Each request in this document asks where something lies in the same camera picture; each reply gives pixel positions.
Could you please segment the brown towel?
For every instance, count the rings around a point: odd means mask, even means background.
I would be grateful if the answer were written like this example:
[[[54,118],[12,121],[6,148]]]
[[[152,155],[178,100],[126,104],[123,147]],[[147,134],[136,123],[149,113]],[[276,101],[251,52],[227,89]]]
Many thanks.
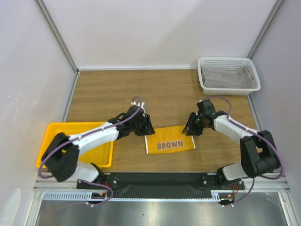
[[[184,125],[154,129],[155,133],[146,135],[147,154],[167,154],[194,150],[194,138],[183,134]]]

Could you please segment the grey towel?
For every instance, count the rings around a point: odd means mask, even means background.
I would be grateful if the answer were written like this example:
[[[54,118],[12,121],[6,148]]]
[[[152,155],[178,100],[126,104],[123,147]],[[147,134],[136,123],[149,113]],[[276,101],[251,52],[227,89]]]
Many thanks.
[[[207,88],[254,89],[257,87],[257,82],[245,66],[238,71],[221,71],[202,67],[201,78]]]

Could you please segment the white perforated basket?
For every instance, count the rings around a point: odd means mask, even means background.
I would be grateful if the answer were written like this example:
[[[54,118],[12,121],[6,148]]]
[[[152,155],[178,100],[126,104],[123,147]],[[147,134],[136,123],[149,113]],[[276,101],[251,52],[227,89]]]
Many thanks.
[[[238,71],[243,66],[247,67],[251,76],[257,82],[257,87],[254,89],[222,89],[222,88],[207,88],[204,86],[201,78],[201,68],[209,68],[212,70],[221,71]],[[246,96],[253,91],[258,91],[261,88],[260,79],[252,60],[241,57],[201,57],[198,59],[198,77],[200,86],[205,95],[237,95]]]

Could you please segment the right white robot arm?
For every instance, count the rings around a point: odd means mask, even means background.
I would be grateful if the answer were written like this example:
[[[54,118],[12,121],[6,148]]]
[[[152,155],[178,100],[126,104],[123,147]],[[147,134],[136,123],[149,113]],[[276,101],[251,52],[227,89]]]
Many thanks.
[[[209,98],[197,103],[198,111],[191,112],[182,131],[187,136],[200,136],[204,129],[226,135],[240,147],[240,161],[217,170],[216,183],[228,189],[243,178],[265,177],[265,173],[282,169],[282,163],[272,134],[258,131],[231,118],[229,112],[217,111]]]

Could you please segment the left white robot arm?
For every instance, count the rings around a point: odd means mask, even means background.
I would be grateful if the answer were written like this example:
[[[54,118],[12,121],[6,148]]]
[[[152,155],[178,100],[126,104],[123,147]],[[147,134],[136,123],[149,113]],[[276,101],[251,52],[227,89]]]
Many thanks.
[[[42,155],[41,166],[46,166],[57,182],[75,178],[92,188],[99,188],[104,182],[102,170],[92,162],[80,162],[79,157],[100,145],[127,137],[132,132],[137,136],[155,134],[150,115],[141,103],[133,104],[127,112],[94,129],[70,136],[63,132],[56,134]]]

